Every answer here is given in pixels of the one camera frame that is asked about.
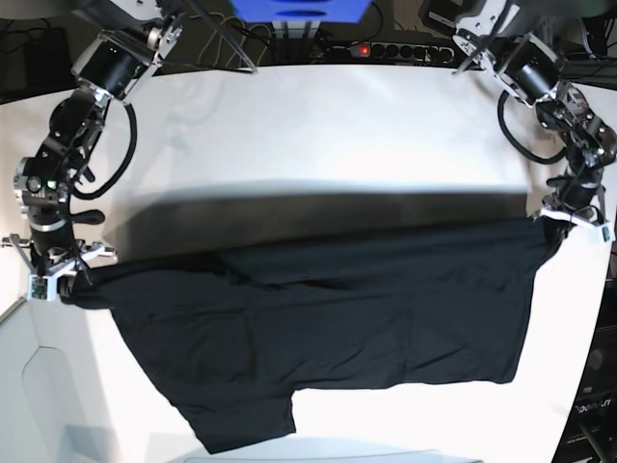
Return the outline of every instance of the wrinkled fabric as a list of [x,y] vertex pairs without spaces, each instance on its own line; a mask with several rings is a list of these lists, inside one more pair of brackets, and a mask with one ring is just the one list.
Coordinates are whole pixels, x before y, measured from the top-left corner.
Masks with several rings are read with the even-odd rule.
[[513,380],[540,219],[305,239],[120,264],[66,303],[110,308],[210,453],[295,431],[304,388]]

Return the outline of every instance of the black electronic device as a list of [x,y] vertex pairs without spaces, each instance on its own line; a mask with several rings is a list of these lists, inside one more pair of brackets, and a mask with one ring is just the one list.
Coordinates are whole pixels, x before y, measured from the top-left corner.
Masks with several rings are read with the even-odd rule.
[[32,95],[48,94],[75,87],[70,72],[72,62],[68,50],[67,33],[55,27],[24,46],[26,81]]
[[466,55],[452,40],[422,42],[337,42],[324,53],[326,64],[403,65],[457,68]]
[[577,397],[552,463],[617,461],[617,291],[607,282]]

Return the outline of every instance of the shirt sleeve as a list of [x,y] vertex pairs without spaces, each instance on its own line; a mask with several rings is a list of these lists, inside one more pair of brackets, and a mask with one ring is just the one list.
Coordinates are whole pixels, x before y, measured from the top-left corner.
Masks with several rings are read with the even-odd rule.
[[191,424],[210,454],[296,432],[291,414],[292,392],[279,387],[181,389],[164,394]]

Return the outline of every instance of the metal clamp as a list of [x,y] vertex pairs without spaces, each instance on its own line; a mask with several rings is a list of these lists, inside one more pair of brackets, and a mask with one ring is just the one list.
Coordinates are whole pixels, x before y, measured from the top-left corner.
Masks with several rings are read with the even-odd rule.
[[87,262],[96,258],[117,259],[116,249],[105,246],[103,243],[94,242],[91,246],[85,246],[83,241],[78,246],[83,250],[81,259],[65,259],[47,269],[44,275],[39,275],[37,269],[26,256],[25,248],[31,246],[29,239],[20,239],[18,234],[11,234],[2,238],[2,247],[13,247],[28,267],[28,286],[26,300],[38,299],[42,301],[54,301],[58,297],[58,280],[62,277],[74,277],[77,274],[76,267],[79,260]]

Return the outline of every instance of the blue box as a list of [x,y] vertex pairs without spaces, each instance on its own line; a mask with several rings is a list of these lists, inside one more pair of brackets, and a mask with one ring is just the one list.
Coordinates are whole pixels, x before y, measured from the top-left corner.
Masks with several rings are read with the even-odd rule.
[[229,0],[246,22],[360,22],[371,0]]

